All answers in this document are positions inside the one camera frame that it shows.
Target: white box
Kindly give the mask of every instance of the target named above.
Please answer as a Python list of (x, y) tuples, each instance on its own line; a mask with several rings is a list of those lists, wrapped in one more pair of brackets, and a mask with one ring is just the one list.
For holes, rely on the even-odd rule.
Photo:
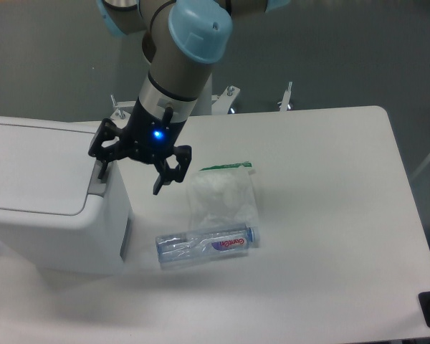
[(120, 272), (133, 218), (118, 165), (87, 154), (96, 128), (0, 118), (0, 240), (38, 267)]

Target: clear plastic bag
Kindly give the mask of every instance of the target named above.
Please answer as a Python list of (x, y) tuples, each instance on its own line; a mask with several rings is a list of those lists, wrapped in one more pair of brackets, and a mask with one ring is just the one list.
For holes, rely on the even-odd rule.
[(199, 171), (190, 176), (191, 229), (245, 224), (258, 227), (258, 210), (246, 167)]

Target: white table surface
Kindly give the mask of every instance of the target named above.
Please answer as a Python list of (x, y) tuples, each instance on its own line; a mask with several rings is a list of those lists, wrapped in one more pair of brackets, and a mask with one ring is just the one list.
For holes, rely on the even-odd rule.
[(186, 230), (186, 184), (120, 168), (136, 219), (125, 271), (38, 270), (0, 243), (0, 344), (355, 343), (430, 336), (417, 294), (430, 253), (379, 107), (190, 118), (189, 173), (251, 161), (261, 244), (159, 268), (155, 236)]

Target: transparent bottle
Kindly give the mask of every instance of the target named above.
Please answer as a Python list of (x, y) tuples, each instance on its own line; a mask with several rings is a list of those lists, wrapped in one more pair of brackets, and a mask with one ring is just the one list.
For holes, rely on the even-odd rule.
[(161, 264), (182, 260), (200, 260), (245, 252), (256, 242), (256, 228), (202, 229), (156, 237), (156, 249)]

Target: bottle label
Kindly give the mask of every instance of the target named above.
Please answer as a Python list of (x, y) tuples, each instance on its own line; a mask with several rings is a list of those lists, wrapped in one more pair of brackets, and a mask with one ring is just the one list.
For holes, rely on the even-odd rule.
[(212, 247), (217, 251), (227, 251), (228, 249), (236, 249), (247, 244), (244, 238), (224, 240), (222, 242), (212, 242)]

